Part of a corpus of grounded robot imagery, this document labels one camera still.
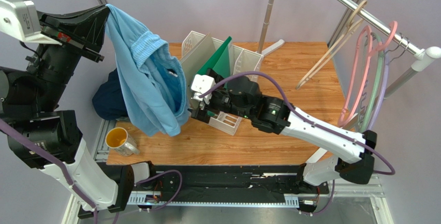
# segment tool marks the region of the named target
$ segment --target yellow mug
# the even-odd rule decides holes
[[[115,127],[107,133],[106,144],[122,156],[139,154],[136,141],[122,127]]]

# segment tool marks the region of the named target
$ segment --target black cable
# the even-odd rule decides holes
[[[27,50],[30,50],[31,52],[33,52],[33,53],[38,57],[39,61],[41,60],[41,56],[40,56],[40,54],[38,54],[37,51],[32,50],[31,48],[27,47],[27,45],[26,45],[24,42],[22,42],[22,41],[20,41],[20,45],[21,45],[24,49],[27,49]]]

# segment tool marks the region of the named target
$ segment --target dark blue fabric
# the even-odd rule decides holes
[[[92,104],[99,117],[105,120],[128,116],[116,69],[109,73],[107,82],[99,87],[92,98]]]

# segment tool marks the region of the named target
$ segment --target pink hanger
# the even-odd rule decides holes
[[[345,104],[343,106],[342,112],[340,113],[340,118],[338,120],[338,126],[339,127],[344,127],[346,124],[349,123],[349,121],[352,119],[352,117],[355,114],[355,110],[357,109],[355,106],[358,106],[358,102],[360,101],[361,95],[363,93],[363,89],[364,89],[364,85],[366,83],[366,78],[368,77],[368,71],[369,71],[369,64],[371,62],[371,57],[378,51],[382,51],[384,50],[392,41],[393,36],[395,35],[396,29],[398,27],[398,22],[397,21],[392,21],[390,24],[390,34],[389,37],[386,39],[385,43],[379,43],[374,49],[372,49],[372,29],[370,26],[366,26],[363,28],[363,30],[361,31],[360,35],[358,36],[358,40],[357,40],[357,45],[355,47],[355,57],[354,57],[354,65],[352,67],[352,76],[351,76],[351,80],[350,80],[350,84],[349,84],[349,91],[348,91],[348,96],[346,97],[346,101]],[[361,85],[360,88],[358,90],[358,94],[357,94],[357,98],[354,101],[354,104],[352,105],[351,108],[351,112],[349,113],[348,117],[345,118],[345,114],[347,111],[349,111],[349,100],[350,100],[350,96],[352,94],[352,88],[354,87],[354,79],[355,79],[355,72],[357,69],[357,62],[358,62],[358,55],[360,53],[360,43],[363,40],[364,37],[364,33],[366,33],[367,35],[367,49],[368,49],[368,54],[366,56],[366,66],[363,72],[363,79],[361,81]]]

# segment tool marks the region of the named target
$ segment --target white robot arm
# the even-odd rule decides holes
[[[356,184],[369,182],[374,158],[371,151],[361,145],[375,148],[376,133],[340,129],[299,108],[287,106],[280,98],[263,95],[259,85],[246,76],[233,77],[225,83],[226,80],[211,69],[207,75],[196,75],[191,89],[193,99],[200,104],[192,110],[192,118],[208,123],[208,111],[222,111],[250,119],[261,131],[302,139],[332,152],[333,156],[326,160],[300,165],[297,178],[310,185],[337,178]]]

